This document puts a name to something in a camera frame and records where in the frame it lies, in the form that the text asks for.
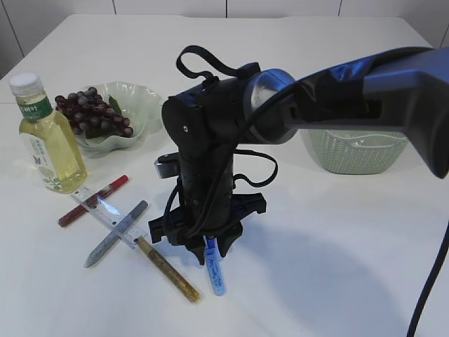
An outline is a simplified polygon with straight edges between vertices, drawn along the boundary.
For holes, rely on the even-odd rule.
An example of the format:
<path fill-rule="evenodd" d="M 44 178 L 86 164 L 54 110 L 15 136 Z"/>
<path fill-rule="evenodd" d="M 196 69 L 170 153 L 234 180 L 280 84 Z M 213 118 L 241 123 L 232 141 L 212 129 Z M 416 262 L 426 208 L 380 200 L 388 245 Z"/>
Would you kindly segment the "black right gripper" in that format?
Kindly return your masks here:
<path fill-rule="evenodd" d="M 167 237 L 173 246 L 187 245 L 187 250 L 193 253 L 199 264 L 205 264 L 205 242 L 190 242 L 185 238 L 187 231 L 194 226 L 194 208 L 179 206 L 168 213 L 165 224 L 163 217 L 148 222 L 152 241 L 157 243 Z M 217 241 L 221 257 L 225 257 L 232 244 L 242 235 L 242 220 L 252 213 L 264 213 L 266 200 L 261 193 L 234 194 L 227 193 L 223 198 L 216 198 L 202 228 L 194 235 L 214 237 Z"/>

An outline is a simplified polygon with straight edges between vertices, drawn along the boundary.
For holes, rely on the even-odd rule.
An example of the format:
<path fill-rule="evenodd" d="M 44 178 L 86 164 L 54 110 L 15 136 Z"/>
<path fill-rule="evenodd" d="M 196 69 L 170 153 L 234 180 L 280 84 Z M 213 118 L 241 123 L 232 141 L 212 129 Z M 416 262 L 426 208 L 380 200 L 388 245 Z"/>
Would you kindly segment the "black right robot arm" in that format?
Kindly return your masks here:
<path fill-rule="evenodd" d="M 394 131 L 404 134 L 429 170 L 448 174 L 448 50 L 397 48 L 294 79 L 256 62 L 233 69 L 200 46 L 188 46 L 215 70 L 201 84 L 169 97 L 163 125 L 177 145 L 159 157 L 163 178 L 176 177 L 178 207 L 149 222 L 153 242 L 166 238 L 199 262 L 206 237 L 225 256 L 242 232 L 241 221 L 264 213 L 257 194 L 234 194 L 234 155 L 240 144 L 280 145 L 299 129 Z"/>

